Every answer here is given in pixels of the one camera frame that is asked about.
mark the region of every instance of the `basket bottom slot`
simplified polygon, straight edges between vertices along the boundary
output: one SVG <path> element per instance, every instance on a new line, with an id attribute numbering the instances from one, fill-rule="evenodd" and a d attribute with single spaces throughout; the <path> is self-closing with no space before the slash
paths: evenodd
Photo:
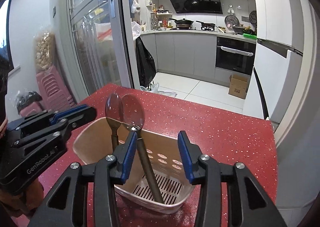
<path id="1" fill-rule="evenodd" d="M 180 201 L 180 193 L 182 193 L 182 184 L 175 178 L 168 177 L 161 172 L 155 171 L 156 180 L 164 201 L 164 204 L 171 205 Z M 154 201 L 151 190 L 148 186 L 146 176 L 144 175 L 141 181 L 137 184 L 133 194 Z"/>

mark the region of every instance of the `red table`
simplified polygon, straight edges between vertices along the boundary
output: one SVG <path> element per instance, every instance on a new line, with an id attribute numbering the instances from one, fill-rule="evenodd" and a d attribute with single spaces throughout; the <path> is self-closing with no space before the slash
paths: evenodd
<path id="1" fill-rule="evenodd" d="M 101 88 L 81 103 L 94 106 L 98 111 L 98 118 L 104 117 L 107 96 L 115 90 L 120 96 L 132 93 L 140 99 L 145 111 L 144 129 L 174 138 L 177 138 L 180 130 L 185 130 L 191 142 L 198 144 L 203 153 L 211 155 L 218 162 L 245 163 L 275 202 L 277 160 L 273 131 L 269 121 L 114 84 Z M 69 164 L 80 161 L 73 153 L 72 145 L 84 127 L 73 131 L 67 143 L 68 152 L 39 177 L 45 194 Z M 92 184 L 89 184 L 88 227 L 94 226 L 92 187 Z M 117 194 L 121 226 L 193 226 L 199 192 L 198 186 L 180 210 L 173 215 L 151 211 Z M 222 201 L 221 226 L 226 227 L 228 216 L 225 186 L 222 188 Z M 25 217 L 18 219 L 21 227 L 27 226 L 27 222 Z"/>

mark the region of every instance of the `pink plastic stool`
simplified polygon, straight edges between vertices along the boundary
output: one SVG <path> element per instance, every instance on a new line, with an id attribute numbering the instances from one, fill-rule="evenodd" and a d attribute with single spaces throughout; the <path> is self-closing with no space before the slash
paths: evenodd
<path id="1" fill-rule="evenodd" d="M 20 115 L 22 117 L 26 117 L 29 115 L 37 114 L 42 112 L 41 105 L 38 102 L 33 102 L 31 105 L 27 106 L 26 108 L 20 111 Z"/>
<path id="2" fill-rule="evenodd" d="M 47 71 L 38 73 L 36 77 L 40 95 L 46 109 L 61 111 L 75 105 L 72 96 L 54 65 Z"/>

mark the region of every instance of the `white tile floor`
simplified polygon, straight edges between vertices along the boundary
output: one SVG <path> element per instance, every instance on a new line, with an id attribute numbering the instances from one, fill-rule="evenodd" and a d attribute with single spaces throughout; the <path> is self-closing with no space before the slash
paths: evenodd
<path id="1" fill-rule="evenodd" d="M 229 88 L 187 77 L 157 73 L 160 91 L 174 91 L 176 98 L 242 114 L 244 99 L 229 95 Z"/>

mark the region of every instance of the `bag of eggs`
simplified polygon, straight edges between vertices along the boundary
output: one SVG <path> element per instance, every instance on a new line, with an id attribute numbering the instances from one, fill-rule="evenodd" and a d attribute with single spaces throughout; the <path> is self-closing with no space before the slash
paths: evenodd
<path id="1" fill-rule="evenodd" d="M 42 31 L 34 37 L 37 72 L 47 70 L 53 63 L 55 56 L 54 34 Z"/>

